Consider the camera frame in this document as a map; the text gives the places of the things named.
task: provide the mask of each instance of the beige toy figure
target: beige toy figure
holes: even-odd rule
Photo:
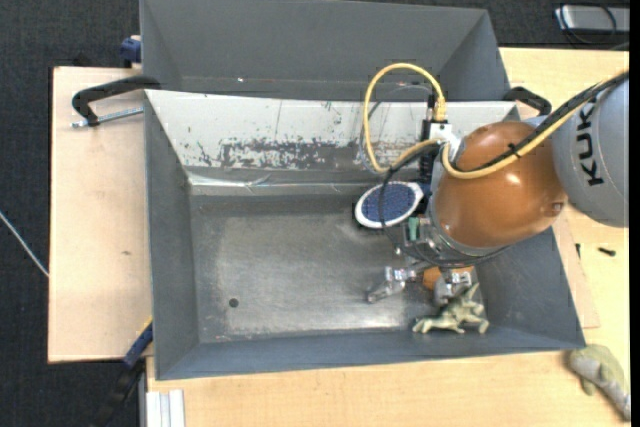
[[[604,345],[589,345],[571,351],[569,366],[582,380],[582,389],[593,395],[600,388],[616,405],[625,420],[631,420],[631,393],[618,360]]]
[[[413,326],[414,333],[428,333],[431,328],[450,329],[456,333],[464,333],[460,324],[468,322],[478,325],[478,332],[484,333],[489,327],[489,321],[479,315],[484,311],[482,304],[475,302],[472,297],[478,289],[478,283],[454,297],[442,308],[437,317],[423,317]]]

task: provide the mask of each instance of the wooden table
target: wooden table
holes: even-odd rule
[[[501,54],[511,85],[523,85],[554,106],[629,64],[629,54],[621,52]],[[70,106],[75,91],[130,73],[136,71],[54,71],[51,363],[122,357],[151,312],[142,118],[89,131],[69,126],[78,118]],[[139,98],[134,93],[97,108],[120,110]],[[607,345],[628,375],[628,230],[600,225],[572,209],[557,224],[574,299],[588,328],[585,337]],[[574,239],[581,244],[579,263]],[[599,252],[601,246],[617,256]],[[183,389],[189,426],[620,423],[601,394],[581,391],[564,358],[548,352],[162,382],[154,379],[149,358],[147,385],[155,391]]]

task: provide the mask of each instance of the yellow cable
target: yellow cable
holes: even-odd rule
[[[549,126],[547,129],[543,130],[538,134],[535,138],[533,138],[528,144],[523,146],[520,150],[518,150],[517,155],[513,154],[509,157],[506,157],[504,160],[500,162],[496,162],[494,165],[486,167],[484,169],[478,169],[476,171],[460,171],[458,169],[454,169],[451,161],[449,160],[449,143],[446,143],[442,150],[442,164],[447,172],[453,176],[454,178],[460,178],[462,180],[471,180],[473,178],[481,178],[483,176],[490,175],[491,173],[495,173],[500,169],[505,168],[512,162],[517,159],[524,157],[527,153],[533,150],[536,146],[538,146],[542,141],[544,141],[547,137],[549,137],[553,132],[555,132],[560,126],[567,121],[573,114],[578,111],[584,103],[581,103],[573,110],[569,111],[567,114],[562,116],[558,121],[556,121],[553,125]]]
[[[384,173],[384,172],[388,171],[390,169],[390,167],[389,166],[382,167],[380,164],[378,164],[378,160],[376,159],[375,153],[373,151],[373,145],[371,144],[371,129],[370,129],[370,126],[369,126],[369,102],[371,101],[371,95],[373,93],[373,90],[375,89],[375,87],[378,84],[378,82],[380,81],[380,79],[384,75],[389,73],[390,71],[397,70],[397,69],[412,70],[412,71],[414,71],[416,73],[419,73],[420,75],[425,77],[430,82],[430,84],[433,87],[433,89],[434,89],[434,91],[436,93],[436,96],[437,96],[436,104],[435,104],[435,106],[433,108],[433,119],[434,119],[435,122],[443,122],[446,119],[446,112],[447,112],[446,105],[447,104],[446,104],[446,100],[444,98],[444,95],[442,94],[442,88],[440,87],[440,83],[427,70],[425,70],[424,68],[421,68],[420,66],[416,66],[415,64],[411,64],[411,63],[394,63],[394,64],[390,64],[389,66],[386,66],[386,67],[382,68],[378,73],[376,73],[376,75],[373,77],[373,79],[371,79],[371,82],[369,82],[369,86],[367,87],[367,91],[366,91],[366,93],[364,95],[364,103],[363,103],[363,107],[362,107],[362,125],[363,125],[363,129],[364,129],[365,148],[367,149],[367,156],[369,157],[369,161],[371,162],[371,166],[378,173]],[[433,144],[434,142],[435,142],[434,140],[422,141],[422,142],[412,146],[411,148],[405,150],[394,161],[394,164],[399,163],[406,156],[410,155],[412,152],[420,150],[423,147],[428,146],[429,144]]]

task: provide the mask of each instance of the wooden board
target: wooden board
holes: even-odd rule
[[[54,70],[49,361],[121,358],[151,314],[142,116],[74,129],[75,92],[132,70]],[[131,93],[95,104],[140,104]]]

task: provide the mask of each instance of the kuka logo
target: kuka logo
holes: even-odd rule
[[[589,100],[587,105],[585,105],[585,107],[579,112],[581,123],[578,125],[578,135],[576,136],[576,141],[578,143],[580,143],[581,141],[584,141],[586,143],[585,151],[579,153],[578,158],[582,161],[580,163],[582,170],[589,177],[587,183],[590,187],[604,183],[604,180],[600,176],[598,176],[598,164],[593,158],[593,141],[591,140],[590,131],[591,121],[589,121],[589,118],[596,108],[596,101],[596,98]],[[589,161],[591,161],[591,165],[587,167],[585,164],[589,164]]]

